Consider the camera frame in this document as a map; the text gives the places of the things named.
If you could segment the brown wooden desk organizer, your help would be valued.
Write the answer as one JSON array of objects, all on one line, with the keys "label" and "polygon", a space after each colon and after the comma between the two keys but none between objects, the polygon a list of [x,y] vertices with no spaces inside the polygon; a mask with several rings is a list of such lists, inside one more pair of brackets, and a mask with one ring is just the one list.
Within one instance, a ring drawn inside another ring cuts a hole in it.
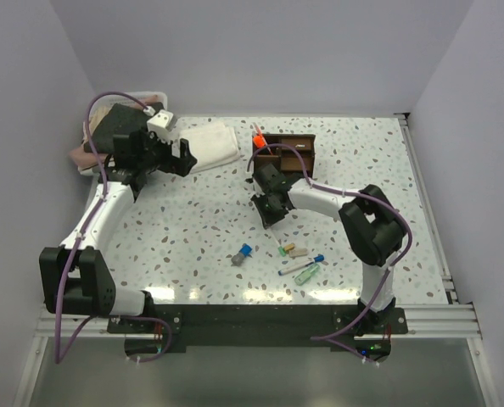
[{"label": "brown wooden desk organizer", "polygon": [[[315,140],[313,134],[264,134],[266,144],[271,145],[273,155],[266,150],[257,153],[253,158],[253,168],[258,170],[267,164],[273,164],[279,171],[288,175],[299,173],[301,176],[302,166],[304,164],[306,173],[309,177],[313,176],[315,164]],[[258,148],[253,144],[255,153]]]}]

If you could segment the orange black highlighter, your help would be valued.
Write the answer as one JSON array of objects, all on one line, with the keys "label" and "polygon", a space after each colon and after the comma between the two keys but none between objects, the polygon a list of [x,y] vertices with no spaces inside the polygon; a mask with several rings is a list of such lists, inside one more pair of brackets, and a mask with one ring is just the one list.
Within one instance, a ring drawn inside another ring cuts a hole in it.
[{"label": "orange black highlighter", "polygon": [[266,145],[266,140],[262,134],[256,134],[253,136],[253,144],[256,148],[263,148]]}]

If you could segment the red gel pen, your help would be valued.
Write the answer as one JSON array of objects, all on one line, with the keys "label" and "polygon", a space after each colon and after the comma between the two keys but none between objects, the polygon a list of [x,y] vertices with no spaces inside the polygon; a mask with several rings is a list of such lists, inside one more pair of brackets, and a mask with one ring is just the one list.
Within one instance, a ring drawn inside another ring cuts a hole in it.
[{"label": "red gel pen", "polygon": [[272,149],[270,148],[269,144],[264,144],[262,146],[264,148],[264,150],[266,150],[270,155],[273,155],[273,151]]}]

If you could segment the beige eraser block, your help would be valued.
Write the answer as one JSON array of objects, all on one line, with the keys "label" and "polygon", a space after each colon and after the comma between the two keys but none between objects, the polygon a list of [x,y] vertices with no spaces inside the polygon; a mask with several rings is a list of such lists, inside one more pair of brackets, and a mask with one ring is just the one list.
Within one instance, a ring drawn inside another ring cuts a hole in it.
[{"label": "beige eraser block", "polygon": [[308,254],[307,248],[294,248],[288,252],[288,256],[292,259],[303,257],[306,256],[307,254]]}]

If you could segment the white blue cap pen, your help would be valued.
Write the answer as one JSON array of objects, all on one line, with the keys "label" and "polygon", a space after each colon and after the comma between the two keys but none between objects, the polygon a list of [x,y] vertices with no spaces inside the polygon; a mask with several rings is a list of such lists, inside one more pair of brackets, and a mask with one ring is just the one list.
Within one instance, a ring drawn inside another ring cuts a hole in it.
[{"label": "white blue cap pen", "polygon": [[305,262],[300,262],[300,263],[292,264],[292,265],[290,265],[288,267],[285,267],[285,268],[279,270],[277,272],[277,274],[279,276],[285,276],[285,275],[290,274],[292,272],[295,272],[297,270],[304,269],[304,268],[306,268],[306,267],[308,267],[308,266],[310,266],[312,264],[313,264],[313,261],[305,261]]}]

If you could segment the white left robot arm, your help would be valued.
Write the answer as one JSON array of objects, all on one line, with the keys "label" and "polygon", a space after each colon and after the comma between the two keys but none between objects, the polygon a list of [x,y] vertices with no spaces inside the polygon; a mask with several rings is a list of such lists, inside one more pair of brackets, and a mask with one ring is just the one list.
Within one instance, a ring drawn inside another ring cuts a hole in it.
[{"label": "white left robot arm", "polygon": [[163,142],[153,131],[115,135],[113,144],[94,198],[77,227],[59,246],[45,248],[39,256],[44,304],[55,315],[126,315],[136,332],[148,332],[156,322],[151,296],[118,288],[103,252],[149,174],[159,170],[187,176],[197,159],[188,140]]}]

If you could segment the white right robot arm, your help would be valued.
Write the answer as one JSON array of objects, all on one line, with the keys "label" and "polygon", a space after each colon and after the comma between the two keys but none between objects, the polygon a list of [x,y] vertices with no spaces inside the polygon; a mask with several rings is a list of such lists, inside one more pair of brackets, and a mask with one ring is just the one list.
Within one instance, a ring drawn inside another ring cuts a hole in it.
[{"label": "white right robot arm", "polygon": [[385,327],[395,307],[393,269],[410,250],[412,231],[381,188],[330,187],[298,174],[286,176],[272,164],[255,170],[252,182],[257,192],[251,201],[265,228],[297,209],[342,223],[350,249],[362,265],[359,324],[370,333]]}]

